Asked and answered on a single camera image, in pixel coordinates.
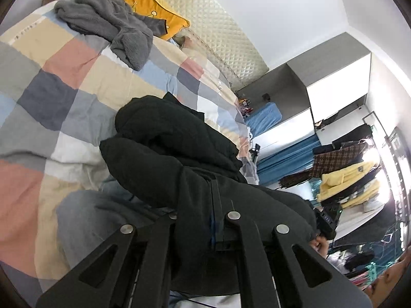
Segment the person's right hand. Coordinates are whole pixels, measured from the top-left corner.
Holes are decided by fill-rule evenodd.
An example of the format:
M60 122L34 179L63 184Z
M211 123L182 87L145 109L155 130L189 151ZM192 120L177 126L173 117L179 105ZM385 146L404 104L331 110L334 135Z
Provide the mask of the person's right hand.
M318 235L309 242L309 245L323 258L327 258L330 243L324 236Z

